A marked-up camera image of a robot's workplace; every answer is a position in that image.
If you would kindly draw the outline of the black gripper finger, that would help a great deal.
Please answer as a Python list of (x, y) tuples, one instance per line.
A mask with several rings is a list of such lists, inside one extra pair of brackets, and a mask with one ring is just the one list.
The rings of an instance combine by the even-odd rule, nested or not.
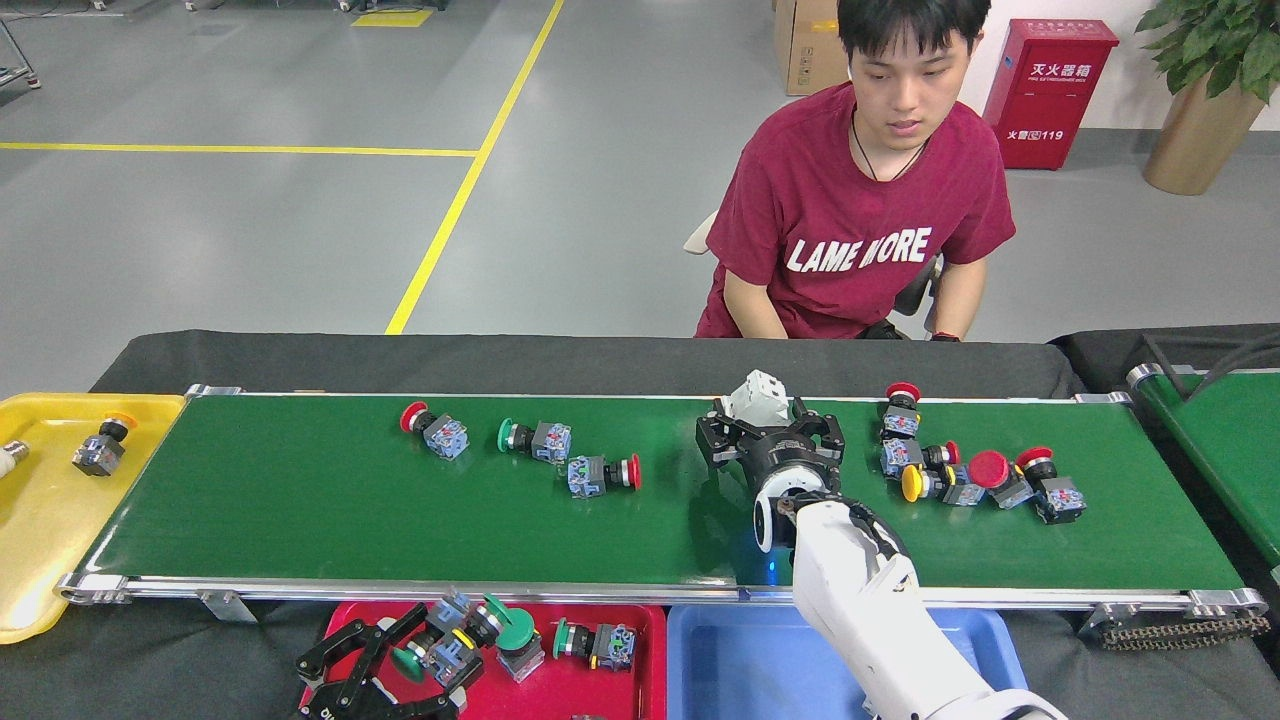
[(403, 650), (410, 635), (425, 628), (425, 603), (381, 603), (383, 614), (372, 616), (375, 603), (351, 603), (337, 612), (346, 623), (334, 626), (310, 650), (294, 659), (294, 671), (312, 693), (337, 683), (340, 693), (358, 693), (376, 678), (396, 650)]
[(815, 445), (818, 455), (827, 457), (838, 466), (844, 460), (846, 450), (838, 419), (829, 414), (819, 414), (810, 410), (803, 400), (794, 400), (791, 406), (794, 421), (790, 425), (790, 430)]
[(709, 468), (722, 468), (739, 461), (745, 471), (756, 462), (746, 446), (758, 442), (765, 427), (731, 416), (722, 400), (712, 401), (712, 410), (698, 418), (698, 447)]
[(457, 685), (425, 700), (396, 706), (397, 714), (461, 714), (467, 706), (467, 688)]

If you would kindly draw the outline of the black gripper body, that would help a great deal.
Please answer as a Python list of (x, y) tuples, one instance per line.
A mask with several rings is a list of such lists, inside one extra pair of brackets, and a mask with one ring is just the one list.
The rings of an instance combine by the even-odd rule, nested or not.
[(365, 692), (347, 705), (338, 696), (315, 694), (302, 714), (308, 719), (456, 719), (456, 714), (397, 714), (396, 706), (381, 692)]
[(810, 436), (769, 428), (745, 439), (745, 477), (754, 496), (829, 489), (829, 470)]

